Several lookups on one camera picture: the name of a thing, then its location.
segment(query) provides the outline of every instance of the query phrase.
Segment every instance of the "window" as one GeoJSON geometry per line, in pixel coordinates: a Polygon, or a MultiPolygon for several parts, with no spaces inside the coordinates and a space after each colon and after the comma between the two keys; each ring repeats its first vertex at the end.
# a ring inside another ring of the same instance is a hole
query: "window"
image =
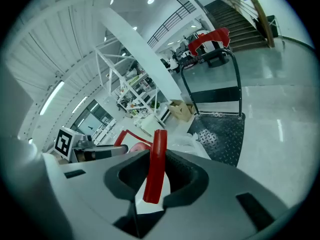
{"type": "Polygon", "coordinates": [[[74,121],[71,129],[81,134],[93,136],[97,130],[103,130],[112,119],[114,118],[93,100],[74,121]]]}

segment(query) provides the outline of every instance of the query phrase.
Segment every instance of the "stair step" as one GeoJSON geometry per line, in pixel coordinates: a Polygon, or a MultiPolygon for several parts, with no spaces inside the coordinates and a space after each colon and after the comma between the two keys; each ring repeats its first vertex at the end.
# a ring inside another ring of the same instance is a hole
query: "stair step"
{"type": "Polygon", "coordinates": [[[246,38],[256,37],[256,36],[260,36],[260,33],[256,30],[252,30],[252,31],[247,31],[245,33],[241,33],[241,34],[236,34],[234,36],[229,36],[229,38],[231,39],[231,42],[235,42],[241,39],[246,39],[246,38]]]}
{"type": "Polygon", "coordinates": [[[227,29],[230,31],[230,33],[234,32],[234,31],[237,31],[237,30],[241,30],[241,29],[244,29],[246,27],[252,27],[252,25],[250,24],[249,21],[245,22],[245,23],[240,23],[238,25],[233,25],[233,26],[229,26],[227,27],[227,29]]]}
{"type": "Polygon", "coordinates": [[[233,53],[235,53],[235,52],[249,50],[249,49],[267,48],[267,47],[269,47],[268,43],[265,40],[263,40],[263,41],[258,41],[258,42],[250,42],[250,43],[235,46],[235,47],[231,46],[231,50],[233,53]]]}
{"type": "Polygon", "coordinates": [[[233,18],[233,17],[238,16],[238,15],[241,15],[241,14],[239,12],[237,12],[237,11],[233,11],[231,13],[223,14],[223,15],[220,15],[219,17],[215,17],[215,19],[217,21],[227,20],[227,19],[233,18]]]}
{"type": "Polygon", "coordinates": [[[226,8],[226,7],[230,7],[228,4],[222,2],[222,3],[215,3],[215,2],[212,2],[212,3],[209,3],[205,6],[205,8],[208,10],[215,10],[215,9],[219,9],[219,8],[226,8]]]}
{"type": "Polygon", "coordinates": [[[226,25],[229,25],[229,24],[232,24],[232,23],[236,23],[236,22],[238,22],[239,20],[243,20],[243,19],[245,19],[242,15],[237,15],[237,16],[234,16],[234,17],[231,17],[231,18],[229,18],[229,19],[227,19],[227,20],[216,20],[218,23],[219,23],[219,25],[222,25],[222,26],[226,26],[226,25]]]}
{"type": "Polygon", "coordinates": [[[237,21],[234,21],[234,22],[231,22],[231,23],[227,23],[227,24],[219,24],[221,27],[226,27],[227,29],[232,29],[233,27],[235,26],[238,26],[238,25],[246,25],[246,24],[250,24],[249,21],[247,21],[245,18],[242,18],[240,20],[237,20],[237,21]]]}
{"type": "Polygon", "coordinates": [[[237,30],[233,30],[230,31],[229,36],[236,36],[238,34],[242,34],[242,33],[246,33],[248,31],[251,30],[256,30],[254,26],[252,26],[251,24],[249,26],[243,27],[243,28],[239,28],[237,30]]]}
{"type": "Polygon", "coordinates": [[[220,8],[220,9],[215,9],[215,10],[208,10],[210,13],[212,13],[214,16],[219,16],[221,14],[227,14],[234,12],[235,9],[229,6],[229,8],[220,8]]]}
{"type": "Polygon", "coordinates": [[[256,42],[261,42],[261,41],[265,41],[265,39],[262,37],[262,35],[255,35],[255,36],[250,36],[250,37],[238,39],[236,41],[231,41],[229,43],[229,45],[231,47],[238,47],[238,46],[242,46],[245,44],[256,43],[256,42]]]}

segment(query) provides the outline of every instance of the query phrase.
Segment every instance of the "white plastic bag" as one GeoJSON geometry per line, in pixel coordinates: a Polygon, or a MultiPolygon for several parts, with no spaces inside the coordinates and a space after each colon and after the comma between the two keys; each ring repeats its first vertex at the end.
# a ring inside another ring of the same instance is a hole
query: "white plastic bag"
{"type": "Polygon", "coordinates": [[[198,135],[196,133],[193,136],[190,133],[186,133],[185,135],[169,135],[167,148],[169,150],[180,151],[211,160],[206,150],[197,139],[198,135]]]}

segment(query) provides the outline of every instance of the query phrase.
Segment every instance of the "white pillar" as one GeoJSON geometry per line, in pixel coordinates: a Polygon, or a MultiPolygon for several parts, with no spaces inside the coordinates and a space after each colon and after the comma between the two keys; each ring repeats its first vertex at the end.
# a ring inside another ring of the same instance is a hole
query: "white pillar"
{"type": "Polygon", "coordinates": [[[100,11],[102,24],[127,48],[168,100],[182,100],[181,91],[147,42],[111,8],[100,11]]]}
{"type": "Polygon", "coordinates": [[[212,25],[210,19],[207,17],[206,13],[204,12],[204,10],[202,10],[201,6],[195,1],[195,0],[189,0],[190,3],[197,9],[197,10],[200,10],[201,12],[201,16],[203,18],[203,20],[208,24],[209,28],[211,31],[214,31],[216,30],[214,28],[214,25],[212,25]]]}

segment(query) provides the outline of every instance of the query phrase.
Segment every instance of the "ceiling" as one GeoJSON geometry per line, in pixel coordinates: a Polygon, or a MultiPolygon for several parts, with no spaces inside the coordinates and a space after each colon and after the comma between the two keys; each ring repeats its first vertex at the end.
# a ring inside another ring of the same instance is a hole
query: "ceiling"
{"type": "Polygon", "coordinates": [[[154,17],[168,0],[154,0],[147,4],[148,0],[114,0],[110,6],[115,12],[122,16],[131,26],[137,26],[137,31],[143,33],[144,26],[154,17]]]}
{"type": "MultiPolygon", "coordinates": [[[[142,31],[168,0],[114,0],[110,6],[132,26],[142,31]]],[[[3,47],[5,62],[20,85],[33,99],[19,136],[33,138],[39,150],[46,151],[61,126],[70,127],[101,90],[94,47],[104,42],[106,28],[97,11],[101,0],[32,0],[17,18],[3,47]],[[59,83],[65,84],[44,115],[39,112],[59,83]],[[72,113],[77,104],[88,99],[72,113]]],[[[119,55],[118,41],[102,49],[103,54],[119,55]]],[[[132,60],[115,59],[125,74],[132,60]]],[[[102,71],[109,70],[100,59],[102,71]]],[[[103,83],[108,79],[102,74],[103,83]]]]}

